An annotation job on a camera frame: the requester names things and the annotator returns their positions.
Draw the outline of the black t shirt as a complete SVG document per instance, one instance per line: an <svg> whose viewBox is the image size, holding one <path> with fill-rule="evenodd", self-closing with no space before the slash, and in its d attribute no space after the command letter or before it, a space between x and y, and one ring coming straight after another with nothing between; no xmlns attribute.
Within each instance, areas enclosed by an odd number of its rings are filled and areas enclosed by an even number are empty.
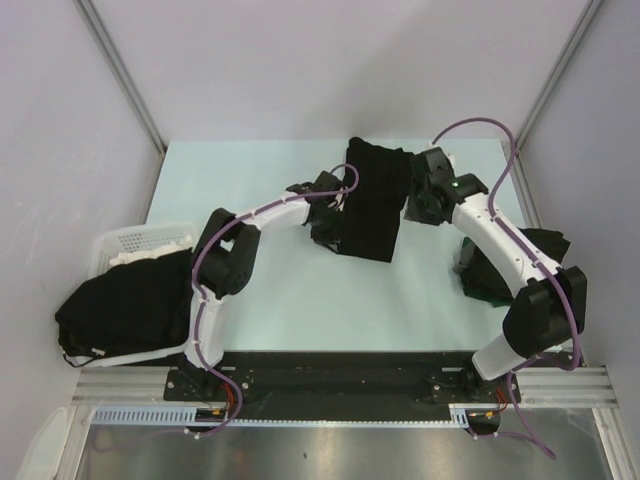
<svg viewBox="0 0 640 480"><path fill-rule="evenodd" d="M348 194L337 253L389 263L393 259L400 213L409 194L411 152L349 140L346 162L359 173L357 188Z"/></svg>

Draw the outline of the white plastic laundry basket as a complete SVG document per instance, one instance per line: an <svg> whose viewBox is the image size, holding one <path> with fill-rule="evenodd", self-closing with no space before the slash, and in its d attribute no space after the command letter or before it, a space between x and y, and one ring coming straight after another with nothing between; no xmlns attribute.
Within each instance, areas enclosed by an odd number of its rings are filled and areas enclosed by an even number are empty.
<svg viewBox="0 0 640 480"><path fill-rule="evenodd" d="M73 368L151 362L186 350L190 330L190 223L107 232L90 276L56 311L58 344Z"/></svg>

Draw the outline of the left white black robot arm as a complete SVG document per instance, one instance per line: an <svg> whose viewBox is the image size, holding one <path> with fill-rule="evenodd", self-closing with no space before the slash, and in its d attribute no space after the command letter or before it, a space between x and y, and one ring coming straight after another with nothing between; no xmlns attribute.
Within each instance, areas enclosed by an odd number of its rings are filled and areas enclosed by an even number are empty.
<svg viewBox="0 0 640 480"><path fill-rule="evenodd" d="M249 283L260 242L288 228L308 226L317 244L334 251L348 195L359 184L358 170L341 164L313 182L289 186L276 200L235 214L215 210L192 254L190 333L185 350L193 364L186 387L197 398L214 397L220 374L211 369L224 355L222 335L227 304Z"/></svg>

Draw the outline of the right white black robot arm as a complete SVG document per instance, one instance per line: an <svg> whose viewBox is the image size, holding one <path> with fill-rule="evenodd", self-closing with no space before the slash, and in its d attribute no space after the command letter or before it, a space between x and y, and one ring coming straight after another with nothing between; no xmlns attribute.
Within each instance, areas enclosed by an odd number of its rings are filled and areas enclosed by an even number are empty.
<svg viewBox="0 0 640 480"><path fill-rule="evenodd" d="M475 175L455 173L441 148L429 146L409 164L406 219L455 226L485 255L513 297L501 333L472 355L472 369L461 376L463 393L484 401L496 391L497 378L551 347L580 342L587 278L580 268L563 268L536 247L496 208Z"/></svg>

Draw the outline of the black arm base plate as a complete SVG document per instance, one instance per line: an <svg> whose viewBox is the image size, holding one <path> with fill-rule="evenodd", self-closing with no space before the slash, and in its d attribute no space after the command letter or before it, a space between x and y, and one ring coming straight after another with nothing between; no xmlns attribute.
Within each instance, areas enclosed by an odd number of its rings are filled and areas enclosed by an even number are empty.
<svg viewBox="0 0 640 480"><path fill-rule="evenodd" d="M461 352L227 352L213 372L180 358L163 398L199 402L199 421L430 422L460 404L497 422L521 394L516 379L482 381Z"/></svg>

